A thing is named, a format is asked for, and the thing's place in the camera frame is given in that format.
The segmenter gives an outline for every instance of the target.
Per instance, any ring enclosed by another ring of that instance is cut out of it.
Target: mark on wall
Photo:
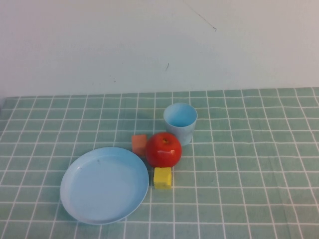
[[[209,21],[207,21],[202,15],[200,15],[198,12],[196,12],[190,5],[188,5],[185,1],[183,1],[183,3],[184,3],[186,6],[188,6],[194,13],[196,13],[198,16],[200,16],[201,19],[203,19],[204,21],[206,21],[206,23],[207,23],[208,25],[210,25],[210,26],[214,29],[214,31],[217,31],[217,28],[216,28],[216,27],[214,27],[212,24],[210,24]]]

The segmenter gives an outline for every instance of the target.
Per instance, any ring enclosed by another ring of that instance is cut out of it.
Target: plastic cup
[[[191,142],[197,120],[197,111],[193,106],[176,103],[164,111],[166,131],[176,136],[181,146]]]

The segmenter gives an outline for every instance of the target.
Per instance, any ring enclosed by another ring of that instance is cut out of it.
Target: wall
[[[319,86],[318,9],[317,0],[2,0],[0,95]]]

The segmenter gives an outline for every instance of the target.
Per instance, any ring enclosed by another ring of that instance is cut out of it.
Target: plastic plate
[[[88,224],[108,224],[132,213],[143,201],[149,174],[132,152],[99,148],[79,157],[63,176],[60,196],[65,210]]]

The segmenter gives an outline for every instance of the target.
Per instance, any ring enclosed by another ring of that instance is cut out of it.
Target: apple
[[[162,132],[154,134],[146,143],[146,160],[151,167],[174,167],[181,157],[181,145],[171,133]]]

